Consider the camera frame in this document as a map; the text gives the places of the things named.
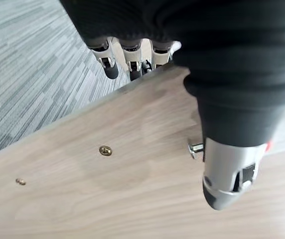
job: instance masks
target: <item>silver metal component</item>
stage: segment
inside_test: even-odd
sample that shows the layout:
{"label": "silver metal component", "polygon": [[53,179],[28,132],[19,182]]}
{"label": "silver metal component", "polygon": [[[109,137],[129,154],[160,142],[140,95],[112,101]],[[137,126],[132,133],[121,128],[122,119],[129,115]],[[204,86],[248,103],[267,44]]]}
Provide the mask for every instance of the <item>silver metal component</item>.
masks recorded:
{"label": "silver metal component", "polygon": [[114,67],[115,65],[115,56],[114,56],[112,41],[110,38],[108,38],[107,41],[108,41],[108,48],[105,51],[95,51],[94,49],[91,49],[97,61],[103,66],[103,68],[107,67],[103,59],[108,60],[110,67]]}
{"label": "silver metal component", "polygon": [[192,145],[188,143],[188,149],[193,159],[196,159],[196,154],[204,151],[204,145],[202,143]]}
{"label": "silver metal component", "polygon": [[122,48],[129,71],[132,72],[134,70],[132,68],[132,63],[136,64],[135,71],[140,71],[142,65],[142,48],[140,42],[131,49],[128,49],[126,45],[122,45]]}
{"label": "silver metal component", "polygon": [[152,69],[156,69],[157,65],[164,65],[168,62],[169,57],[170,57],[170,50],[171,47],[168,48],[168,43],[164,43],[163,49],[159,50],[164,50],[167,52],[166,53],[157,53],[155,52],[154,44],[157,44],[157,47],[161,47],[161,43],[150,41],[151,44],[151,66]]}
{"label": "silver metal component", "polygon": [[[111,58],[107,57],[107,60],[108,60],[108,62],[109,62],[109,64],[110,64],[110,67],[113,67],[114,64],[115,64],[115,59],[112,60]],[[107,66],[106,66],[105,63],[103,62],[103,58],[98,58],[98,61],[99,61],[99,63],[103,66],[103,68],[105,68],[105,69],[107,68]]]}
{"label": "silver metal component", "polygon": [[266,143],[235,147],[206,139],[203,189],[212,208],[221,210],[229,206],[250,188],[266,148]]}
{"label": "silver metal component", "polygon": [[129,62],[127,62],[127,66],[128,66],[129,71],[130,72],[133,71],[133,69],[132,69],[132,62],[135,62],[135,64],[136,64],[136,70],[135,71],[140,71],[141,70],[141,64],[138,61],[129,61]]}

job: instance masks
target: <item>striped carpet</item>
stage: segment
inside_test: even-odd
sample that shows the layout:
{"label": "striped carpet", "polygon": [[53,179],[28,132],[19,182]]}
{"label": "striped carpet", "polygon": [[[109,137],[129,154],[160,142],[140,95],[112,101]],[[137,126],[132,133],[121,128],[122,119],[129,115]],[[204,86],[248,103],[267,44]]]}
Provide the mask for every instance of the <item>striped carpet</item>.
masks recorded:
{"label": "striped carpet", "polygon": [[0,0],[0,150],[126,84],[119,72],[105,76],[58,0]]}

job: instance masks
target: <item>screw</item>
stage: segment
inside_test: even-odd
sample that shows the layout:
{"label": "screw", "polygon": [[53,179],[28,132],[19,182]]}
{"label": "screw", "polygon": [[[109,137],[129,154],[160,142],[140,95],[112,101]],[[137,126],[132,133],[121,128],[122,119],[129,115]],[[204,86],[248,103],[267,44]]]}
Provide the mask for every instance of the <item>screw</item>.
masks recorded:
{"label": "screw", "polygon": [[204,145],[202,143],[192,145],[191,143],[188,144],[188,149],[193,159],[196,159],[196,154],[204,151]]}
{"label": "screw", "polygon": [[21,179],[21,178],[17,178],[15,180],[15,182],[18,183],[19,185],[22,185],[22,186],[24,186],[26,184],[26,182],[23,179]]}
{"label": "screw", "polygon": [[111,156],[112,155],[112,149],[108,146],[105,146],[105,145],[99,147],[99,152],[103,156]]}

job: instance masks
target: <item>black fingertip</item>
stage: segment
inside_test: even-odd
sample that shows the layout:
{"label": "black fingertip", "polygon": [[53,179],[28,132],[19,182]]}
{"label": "black fingertip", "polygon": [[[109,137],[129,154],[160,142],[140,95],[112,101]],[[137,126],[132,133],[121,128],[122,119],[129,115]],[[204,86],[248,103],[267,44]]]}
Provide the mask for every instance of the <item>black fingertip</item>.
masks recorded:
{"label": "black fingertip", "polygon": [[207,203],[210,205],[210,207],[212,207],[214,210],[218,210],[216,207],[215,207],[215,202],[216,202],[216,198],[214,196],[212,196],[207,188],[204,186],[204,183],[202,182],[202,188],[203,188],[203,195],[204,195],[204,198],[206,199]]}
{"label": "black fingertip", "polygon": [[104,71],[109,79],[116,79],[118,77],[118,68],[116,62],[113,67],[104,68]]}

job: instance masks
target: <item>gray carpet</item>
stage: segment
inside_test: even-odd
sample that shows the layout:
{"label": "gray carpet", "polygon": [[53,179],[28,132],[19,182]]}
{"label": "gray carpet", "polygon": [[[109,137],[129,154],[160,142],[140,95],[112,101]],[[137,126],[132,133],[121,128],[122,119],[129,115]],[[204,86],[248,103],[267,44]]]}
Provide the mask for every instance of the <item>gray carpet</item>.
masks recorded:
{"label": "gray carpet", "polygon": [[108,79],[58,0],[0,0],[0,150],[128,82]]}

